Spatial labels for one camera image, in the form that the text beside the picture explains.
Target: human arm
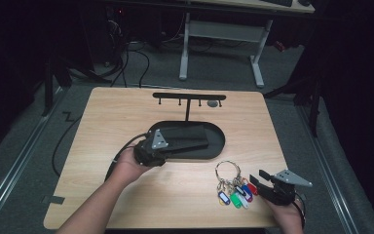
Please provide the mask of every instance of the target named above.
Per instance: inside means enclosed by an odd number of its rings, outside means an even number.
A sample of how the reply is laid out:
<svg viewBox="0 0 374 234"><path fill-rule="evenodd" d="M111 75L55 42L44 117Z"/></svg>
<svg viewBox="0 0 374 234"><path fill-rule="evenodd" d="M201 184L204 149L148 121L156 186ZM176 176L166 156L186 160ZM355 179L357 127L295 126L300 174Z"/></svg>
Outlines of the human arm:
<svg viewBox="0 0 374 234"><path fill-rule="evenodd" d="M273 216L280 226L283 234L303 234L302 217L298 210L290 204L288 206L277 206L266 199L263 199L273 212Z"/></svg>
<svg viewBox="0 0 374 234"><path fill-rule="evenodd" d="M104 233L123 190L149 169L136 163L132 147L123 151L112 175L62 224L57 233Z"/></svg>

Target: computer mouse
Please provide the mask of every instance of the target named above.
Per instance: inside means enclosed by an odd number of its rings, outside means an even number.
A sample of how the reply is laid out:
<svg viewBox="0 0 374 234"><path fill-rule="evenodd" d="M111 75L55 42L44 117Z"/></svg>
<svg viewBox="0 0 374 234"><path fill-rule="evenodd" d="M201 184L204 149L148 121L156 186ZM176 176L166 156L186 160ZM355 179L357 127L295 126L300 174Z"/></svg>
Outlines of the computer mouse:
<svg viewBox="0 0 374 234"><path fill-rule="evenodd" d="M302 6L309 7L311 5L311 1L309 0L297 0Z"/></svg>

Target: human hand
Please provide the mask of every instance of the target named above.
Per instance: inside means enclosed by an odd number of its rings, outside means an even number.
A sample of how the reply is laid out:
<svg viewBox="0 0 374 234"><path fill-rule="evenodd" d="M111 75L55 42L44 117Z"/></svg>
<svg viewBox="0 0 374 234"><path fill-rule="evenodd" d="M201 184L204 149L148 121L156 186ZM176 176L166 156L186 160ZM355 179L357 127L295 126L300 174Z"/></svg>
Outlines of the human hand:
<svg viewBox="0 0 374 234"><path fill-rule="evenodd" d="M272 210L273 216L284 234L303 233L302 217L293 204L288 206L277 206L264 198L263 200ZM301 208L302 204L300 201L296 200L295 203L299 208Z"/></svg>
<svg viewBox="0 0 374 234"><path fill-rule="evenodd" d="M141 166L135 161L132 144L121 153L114 171L107 181L112 180L116 184L119 183L127 186L136 181L142 174L150 169L150 167Z"/></svg>

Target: gray carpet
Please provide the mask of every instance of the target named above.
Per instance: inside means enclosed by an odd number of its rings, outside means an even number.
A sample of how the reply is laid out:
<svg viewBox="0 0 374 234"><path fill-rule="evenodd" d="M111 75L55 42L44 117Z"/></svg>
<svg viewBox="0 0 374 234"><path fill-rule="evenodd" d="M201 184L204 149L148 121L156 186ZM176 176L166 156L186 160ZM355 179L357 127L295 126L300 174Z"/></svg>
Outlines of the gray carpet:
<svg viewBox="0 0 374 234"><path fill-rule="evenodd" d="M234 44L220 43L229 46ZM177 44L169 44L161 50L143 47L140 44L131 45L133 49L142 48L140 52L147 55L150 61L149 69L142 80L144 85L262 93L285 84L303 52L303 48L296 48L280 53L275 48L267 47L260 60L266 87L260 90L255 86L248 58L244 56L251 54L253 46L244 44L230 48L218 45L212 46L205 52L198 51L206 50L206 45L193 46L194 51L190 54L189 77L187 81L181 82L177 78L180 61L180 48L177 48ZM137 85L146 67L147 59L143 55L130 52L129 64L125 70L127 83ZM120 77L116 86L123 85L123 77ZM100 85L88 80L74 79L73 86L65 93L65 97L48 120L29 162L0 211L0 233L54 233L43 226L49 205L42 202L45 196L54 193L57 183L57 176L51 166L53 153L62 134L71 125L70 121L82 115L90 92L95 86ZM41 88L36 93L35 102L19 116L0 145L0 183L40 121L40 115L44 110L43 97ZM299 189L308 198L306 233L346 233L334 201L329 195L329 188L320 172L317 151L312 144L310 133L306 131L300 109L293 105L290 98L291 96L279 96L267 99L267 104L289 168L314 184L312 188ZM68 132L56 152L56 169L59 172L77 127L78 125L75 125ZM323 102L320 105L318 118L318 141L355 219L357 233L374 233L374 213L371 204L366 199L340 148ZM266 232L280 233L277 228L270 228Z"/></svg>

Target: person's left hand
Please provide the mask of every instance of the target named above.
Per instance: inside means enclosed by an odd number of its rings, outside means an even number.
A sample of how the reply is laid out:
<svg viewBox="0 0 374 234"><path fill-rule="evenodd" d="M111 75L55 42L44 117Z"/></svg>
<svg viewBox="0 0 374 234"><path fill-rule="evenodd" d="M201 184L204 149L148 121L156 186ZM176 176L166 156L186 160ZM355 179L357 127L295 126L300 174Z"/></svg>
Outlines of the person's left hand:
<svg viewBox="0 0 374 234"><path fill-rule="evenodd" d="M150 169L150 167L141 166L135 161L133 145L131 145L121 153L111 177L107 180L113 180L114 183L123 183L127 186Z"/></svg>

